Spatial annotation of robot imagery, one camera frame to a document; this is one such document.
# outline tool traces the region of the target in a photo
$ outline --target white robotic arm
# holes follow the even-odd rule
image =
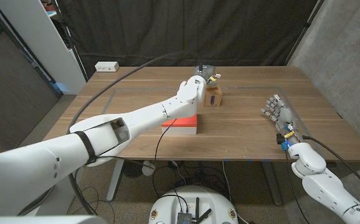
[[[175,118],[196,114],[206,81],[194,75],[177,95],[129,113],[104,114],[70,128],[71,134],[0,153],[0,216],[18,213],[82,165],[116,156],[140,134]]]
[[[302,179],[306,193],[341,217],[345,223],[360,224],[360,202],[344,187],[341,180],[326,168],[325,160],[308,144],[296,129],[291,111],[278,95],[267,101],[262,112],[275,122],[277,131],[284,135],[282,144],[292,159],[293,173]]]

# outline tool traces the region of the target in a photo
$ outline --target power strip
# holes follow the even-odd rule
[[[97,62],[94,65],[98,72],[116,72],[119,69],[118,62]]]

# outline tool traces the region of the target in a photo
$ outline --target robot finger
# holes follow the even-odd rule
[[[266,107],[268,108],[268,109],[270,109],[270,111],[272,111],[272,113],[274,114],[274,116],[276,116],[276,117],[278,117],[279,116],[279,114],[276,112],[276,110],[275,110],[275,108],[273,108],[272,106],[270,106],[270,105],[266,105]]]
[[[280,110],[278,109],[277,105],[272,101],[266,101],[267,105],[270,106],[272,109],[272,112],[275,113],[275,116],[279,115]]]
[[[278,97],[278,95],[277,94],[274,94],[274,97],[277,97],[278,99],[280,99],[280,97]],[[277,100],[277,98],[272,98],[272,97],[270,97],[270,106],[272,106],[272,108],[274,108],[275,109],[275,111],[278,113],[278,114],[280,114],[280,109],[279,109],[279,107],[278,107],[278,100]]]
[[[266,116],[268,116],[272,121],[274,121],[274,122],[277,122],[277,121],[278,121],[277,117],[274,116],[274,114],[268,112],[267,110],[261,109],[260,111],[261,111],[263,114],[265,114]]]

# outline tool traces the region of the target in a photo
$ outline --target blue connector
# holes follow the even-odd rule
[[[286,142],[281,143],[281,148],[286,151],[288,150]]]

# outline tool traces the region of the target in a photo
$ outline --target black cloth backdrop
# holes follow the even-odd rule
[[[137,66],[179,50],[204,64],[284,65],[317,0],[58,0],[88,77],[98,61]],[[155,66],[195,66],[189,57]]]

